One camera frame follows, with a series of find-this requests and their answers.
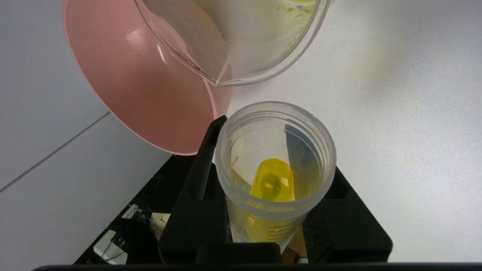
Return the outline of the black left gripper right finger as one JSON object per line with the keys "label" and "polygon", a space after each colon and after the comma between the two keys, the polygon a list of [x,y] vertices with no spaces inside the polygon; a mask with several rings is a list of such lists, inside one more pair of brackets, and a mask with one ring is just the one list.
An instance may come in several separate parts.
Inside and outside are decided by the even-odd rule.
{"label": "black left gripper right finger", "polygon": [[387,262],[393,241],[339,168],[302,231],[309,264]]}

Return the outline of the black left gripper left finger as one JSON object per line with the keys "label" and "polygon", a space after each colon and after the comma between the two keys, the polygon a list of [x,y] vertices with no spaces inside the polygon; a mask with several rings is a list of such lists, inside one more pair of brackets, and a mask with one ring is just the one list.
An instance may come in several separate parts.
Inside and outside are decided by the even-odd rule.
{"label": "black left gripper left finger", "polygon": [[200,247],[225,241],[225,195],[212,163],[217,139],[227,121],[210,123],[183,188],[158,242],[163,264],[194,263]]}

